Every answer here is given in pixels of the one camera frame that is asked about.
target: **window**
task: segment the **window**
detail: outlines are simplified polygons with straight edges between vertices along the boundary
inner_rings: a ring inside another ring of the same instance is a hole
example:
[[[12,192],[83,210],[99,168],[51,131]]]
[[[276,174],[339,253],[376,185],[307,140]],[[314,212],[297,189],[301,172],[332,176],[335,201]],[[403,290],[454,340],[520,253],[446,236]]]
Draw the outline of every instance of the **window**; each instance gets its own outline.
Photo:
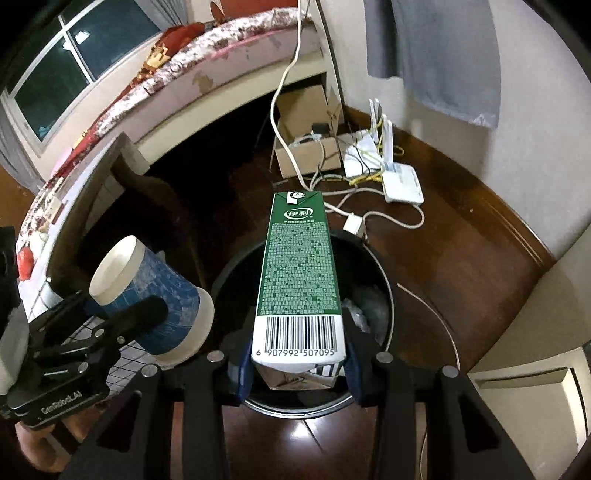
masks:
[[[88,85],[158,32],[134,0],[74,0],[25,46],[8,97],[42,142]]]

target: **barcode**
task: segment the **barcode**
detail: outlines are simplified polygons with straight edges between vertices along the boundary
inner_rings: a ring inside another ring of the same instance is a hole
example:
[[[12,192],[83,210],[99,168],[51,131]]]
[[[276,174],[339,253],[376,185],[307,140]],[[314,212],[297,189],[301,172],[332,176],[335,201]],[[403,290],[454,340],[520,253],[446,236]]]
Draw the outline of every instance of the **barcode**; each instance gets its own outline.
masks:
[[[335,317],[332,315],[267,317],[265,351],[310,349],[337,350]]]

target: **window glass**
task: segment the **window glass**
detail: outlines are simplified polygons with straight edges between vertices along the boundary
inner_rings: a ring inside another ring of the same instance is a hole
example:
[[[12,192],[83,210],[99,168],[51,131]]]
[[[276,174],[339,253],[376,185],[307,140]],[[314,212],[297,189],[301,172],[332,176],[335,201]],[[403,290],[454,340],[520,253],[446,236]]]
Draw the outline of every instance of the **window glass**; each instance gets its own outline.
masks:
[[[95,78],[158,32],[134,0],[105,0],[70,30]]]
[[[72,0],[71,3],[65,7],[61,13],[61,17],[65,23],[68,23],[76,15],[88,7],[94,0]]]
[[[48,26],[38,31],[30,38],[16,59],[17,63],[15,65],[15,70],[12,72],[12,75],[7,83],[7,89],[9,92],[12,92],[12,89],[21,79],[22,74],[25,73],[25,70],[29,68],[29,65],[33,62],[33,60],[35,60],[36,56],[39,55],[45,45],[47,45],[49,41],[56,36],[60,29],[60,21],[55,19]]]
[[[71,48],[65,40],[54,45],[15,97],[39,140],[45,138],[57,119],[88,85]]]

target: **white cup rim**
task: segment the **white cup rim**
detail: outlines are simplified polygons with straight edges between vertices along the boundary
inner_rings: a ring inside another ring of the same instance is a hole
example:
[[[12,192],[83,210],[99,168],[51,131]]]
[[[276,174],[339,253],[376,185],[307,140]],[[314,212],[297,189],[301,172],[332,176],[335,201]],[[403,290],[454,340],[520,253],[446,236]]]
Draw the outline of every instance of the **white cup rim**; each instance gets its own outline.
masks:
[[[134,279],[144,254],[145,245],[133,235],[117,242],[96,269],[90,296],[101,306],[115,301]]]

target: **power adapter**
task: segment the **power adapter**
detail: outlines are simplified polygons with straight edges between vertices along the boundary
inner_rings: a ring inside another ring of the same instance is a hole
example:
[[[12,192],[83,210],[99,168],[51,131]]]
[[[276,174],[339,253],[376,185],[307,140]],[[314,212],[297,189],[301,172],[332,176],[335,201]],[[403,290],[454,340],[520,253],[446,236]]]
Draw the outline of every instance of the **power adapter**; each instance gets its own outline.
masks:
[[[350,213],[345,220],[343,230],[363,238],[365,235],[365,224],[363,223],[363,218],[361,218],[359,215],[355,215],[354,213]]]

